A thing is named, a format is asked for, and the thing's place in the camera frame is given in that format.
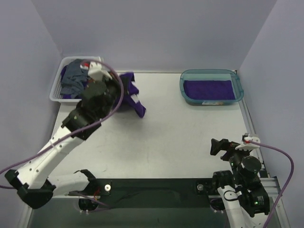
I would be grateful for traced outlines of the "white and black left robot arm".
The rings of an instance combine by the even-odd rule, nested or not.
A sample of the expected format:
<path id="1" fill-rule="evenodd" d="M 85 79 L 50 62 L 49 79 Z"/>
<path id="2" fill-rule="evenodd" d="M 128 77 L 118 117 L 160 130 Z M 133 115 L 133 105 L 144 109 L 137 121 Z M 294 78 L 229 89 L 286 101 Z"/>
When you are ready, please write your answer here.
<path id="1" fill-rule="evenodd" d="M 76 147 L 86 141 L 101 123 L 112 116 L 124 96 L 121 79 L 93 81 L 48 143 L 35 156 L 4 170 L 5 179 L 19 198 L 32 209 L 46 205 L 53 196 L 83 191 L 94 179 L 88 170 L 52 177 L 52 171 Z"/>

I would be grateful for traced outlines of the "purple towel in basket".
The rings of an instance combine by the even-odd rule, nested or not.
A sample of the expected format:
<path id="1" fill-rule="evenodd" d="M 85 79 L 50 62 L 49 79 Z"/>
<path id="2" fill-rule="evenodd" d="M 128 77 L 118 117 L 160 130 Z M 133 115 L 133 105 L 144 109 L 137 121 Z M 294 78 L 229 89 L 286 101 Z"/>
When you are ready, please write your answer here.
<path id="1" fill-rule="evenodd" d="M 63 76 L 64 76 L 64 74 L 65 74 L 65 72 L 66 72 L 66 67 L 67 67 L 67 66 L 64 66 L 64 67 L 62 68 L 62 70 L 61 70 L 61 73 L 60 73 L 60 75 L 61 75 L 61 80 L 63 79 Z M 62 95 L 62 98 L 63 98 L 63 99 L 71 99 L 71 95 L 66 95 L 66 94 L 64 94 L 64 95 Z"/>

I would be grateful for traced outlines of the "purple towel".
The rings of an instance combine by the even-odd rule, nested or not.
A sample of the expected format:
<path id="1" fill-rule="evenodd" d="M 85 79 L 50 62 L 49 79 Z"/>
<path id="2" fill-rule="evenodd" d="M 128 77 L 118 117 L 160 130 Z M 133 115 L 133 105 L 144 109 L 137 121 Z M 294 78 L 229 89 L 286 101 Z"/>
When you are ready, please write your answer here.
<path id="1" fill-rule="evenodd" d="M 140 118 L 143 118 L 146 112 L 146 108 L 141 104 L 138 95 L 139 89 L 135 85 L 135 77 L 133 72 L 127 72 L 119 75 L 123 86 L 124 96 L 121 106 L 128 105 L 134 109 Z"/>
<path id="2" fill-rule="evenodd" d="M 232 83 L 229 80 L 186 80 L 185 94 L 194 100 L 235 100 Z"/>
<path id="3" fill-rule="evenodd" d="M 64 66 L 64 67 L 62 68 L 62 70 L 61 70 L 61 73 L 60 73 L 60 75 L 61 75 L 61 80 L 63 79 L 63 76 L 64 76 L 64 74 L 65 74 L 65 72 L 66 72 L 66 67 L 67 67 L 67 66 Z M 62 98 L 63 98 L 63 99 L 71 99 L 71 95 L 66 95 L 66 94 L 64 94 L 64 95 L 62 95 Z"/>

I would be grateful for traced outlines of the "folded purple towel in bin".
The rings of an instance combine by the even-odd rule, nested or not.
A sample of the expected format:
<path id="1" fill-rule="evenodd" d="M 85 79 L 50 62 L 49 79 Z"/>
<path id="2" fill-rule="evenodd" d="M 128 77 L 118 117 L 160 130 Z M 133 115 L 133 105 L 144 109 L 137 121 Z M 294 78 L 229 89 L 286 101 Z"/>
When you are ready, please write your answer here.
<path id="1" fill-rule="evenodd" d="M 232 83 L 229 80 L 186 80 L 185 94 L 194 100 L 235 100 Z"/>

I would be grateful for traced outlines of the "white plastic laundry basket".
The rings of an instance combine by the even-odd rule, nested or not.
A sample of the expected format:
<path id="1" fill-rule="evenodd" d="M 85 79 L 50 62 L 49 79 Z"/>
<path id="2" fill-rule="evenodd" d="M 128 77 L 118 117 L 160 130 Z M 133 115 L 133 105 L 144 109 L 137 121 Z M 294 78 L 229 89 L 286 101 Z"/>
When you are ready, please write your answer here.
<path id="1" fill-rule="evenodd" d="M 59 103 L 77 103 L 80 99 L 64 99 L 63 96 L 60 94 L 61 92 L 61 72 L 65 66 L 73 62 L 75 59 L 94 59 L 104 62 L 104 58 L 100 56 L 71 56 L 71 57 L 64 57 L 58 67 L 53 85 L 51 87 L 49 99 L 53 102 Z"/>

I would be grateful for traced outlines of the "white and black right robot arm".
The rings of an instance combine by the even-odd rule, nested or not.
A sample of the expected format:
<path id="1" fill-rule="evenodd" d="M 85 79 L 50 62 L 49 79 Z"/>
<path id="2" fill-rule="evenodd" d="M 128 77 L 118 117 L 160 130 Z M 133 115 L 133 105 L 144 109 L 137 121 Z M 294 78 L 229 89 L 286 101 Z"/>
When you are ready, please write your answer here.
<path id="1" fill-rule="evenodd" d="M 212 187 L 222 199 L 232 228 L 261 228 L 270 213 L 269 195 L 258 175 L 262 163 L 250 154 L 259 148 L 254 140 L 246 136 L 239 144 L 211 139 L 210 154 L 224 151 L 221 160 L 230 165 L 230 170 L 213 173 Z"/>

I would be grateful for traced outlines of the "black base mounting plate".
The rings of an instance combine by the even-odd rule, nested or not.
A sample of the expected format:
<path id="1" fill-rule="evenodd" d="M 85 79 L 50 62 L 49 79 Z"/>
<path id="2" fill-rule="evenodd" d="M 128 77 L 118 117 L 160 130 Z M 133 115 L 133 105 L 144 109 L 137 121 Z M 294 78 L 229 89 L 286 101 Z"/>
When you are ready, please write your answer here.
<path id="1" fill-rule="evenodd" d="M 82 210 L 95 209 L 196 209 L 225 206 L 211 178 L 96 179 L 79 196 Z"/>

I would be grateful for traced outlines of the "grey towel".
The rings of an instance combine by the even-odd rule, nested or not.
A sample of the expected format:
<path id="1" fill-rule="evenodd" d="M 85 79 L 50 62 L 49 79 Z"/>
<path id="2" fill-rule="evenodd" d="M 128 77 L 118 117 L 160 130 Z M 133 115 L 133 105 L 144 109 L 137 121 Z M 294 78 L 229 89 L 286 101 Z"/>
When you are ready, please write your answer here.
<path id="1" fill-rule="evenodd" d="M 82 59 L 75 59 L 67 65 L 66 72 L 61 80 L 61 95 L 71 95 L 71 99 L 80 99 L 87 81 L 88 69 L 81 68 Z"/>

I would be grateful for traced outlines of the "teal plastic bin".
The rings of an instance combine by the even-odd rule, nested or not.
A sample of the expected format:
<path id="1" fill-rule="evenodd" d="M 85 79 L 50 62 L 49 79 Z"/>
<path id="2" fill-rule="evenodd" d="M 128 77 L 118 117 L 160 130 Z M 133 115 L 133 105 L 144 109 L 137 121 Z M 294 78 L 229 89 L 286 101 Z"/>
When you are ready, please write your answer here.
<path id="1" fill-rule="evenodd" d="M 184 91 L 184 81 L 186 80 L 215 80 L 226 81 L 229 80 L 232 83 L 235 100 L 194 100 L 189 98 Z M 244 97 L 244 90 L 242 88 L 240 78 L 236 71 L 228 69 L 189 69 L 184 71 L 180 76 L 180 93 L 185 101 L 190 105 L 231 105 L 239 102 Z"/>

